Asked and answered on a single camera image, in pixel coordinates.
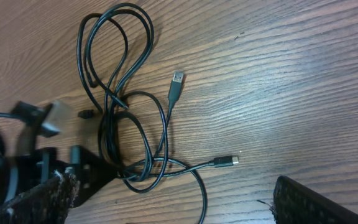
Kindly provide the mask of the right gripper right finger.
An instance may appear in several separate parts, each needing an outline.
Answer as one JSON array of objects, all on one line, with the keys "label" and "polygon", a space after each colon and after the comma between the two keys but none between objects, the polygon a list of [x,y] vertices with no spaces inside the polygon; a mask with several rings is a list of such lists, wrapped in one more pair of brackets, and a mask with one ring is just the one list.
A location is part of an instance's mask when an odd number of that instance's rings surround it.
[{"label": "right gripper right finger", "polygon": [[273,191],[276,224],[358,224],[358,214],[281,175]]}]

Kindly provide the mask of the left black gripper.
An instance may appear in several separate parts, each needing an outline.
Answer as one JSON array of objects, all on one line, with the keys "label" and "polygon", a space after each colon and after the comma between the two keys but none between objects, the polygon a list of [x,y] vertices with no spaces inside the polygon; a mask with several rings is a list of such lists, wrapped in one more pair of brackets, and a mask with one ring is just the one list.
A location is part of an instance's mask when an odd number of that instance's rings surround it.
[{"label": "left black gripper", "polygon": [[70,148],[70,161],[57,159],[55,147],[37,149],[42,123],[52,107],[18,102],[11,113],[25,123],[17,140],[16,155],[11,159],[11,197],[51,179],[55,171],[74,174],[80,182],[74,207],[79,207],[117,177],[116,168],[83,146]]}]

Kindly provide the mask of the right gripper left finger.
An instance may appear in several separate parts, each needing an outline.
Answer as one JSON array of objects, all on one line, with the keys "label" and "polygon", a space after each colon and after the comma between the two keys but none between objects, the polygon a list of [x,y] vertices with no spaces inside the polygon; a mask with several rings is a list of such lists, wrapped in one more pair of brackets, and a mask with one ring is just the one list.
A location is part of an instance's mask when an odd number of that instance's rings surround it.
[{"label": "right gripper left finger", "polygon": [[0,224],[64,223],[79,187],[74,174],[55,171],[51,179],[2,204]]}]

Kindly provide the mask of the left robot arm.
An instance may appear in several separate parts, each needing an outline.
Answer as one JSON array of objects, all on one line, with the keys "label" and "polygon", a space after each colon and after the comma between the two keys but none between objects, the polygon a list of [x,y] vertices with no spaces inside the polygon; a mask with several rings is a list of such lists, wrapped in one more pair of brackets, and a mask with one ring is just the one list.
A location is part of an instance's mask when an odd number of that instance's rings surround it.
[{"label": "left robot arm", "polygon": [[79,188],[73,201],[79,207],[117,177],[115,167],[82,146],[70,149],[69,162],[57,158],[57,148],[37,149],[37,138],[60,134],[62,124],[72,116],[71,108],[61,101],[38,107],[22,101],[0,118],[17,119],[24,124],[18,135],[16,153],[6,155],[0,134],[0,206],[57,174],[71,174]]}]

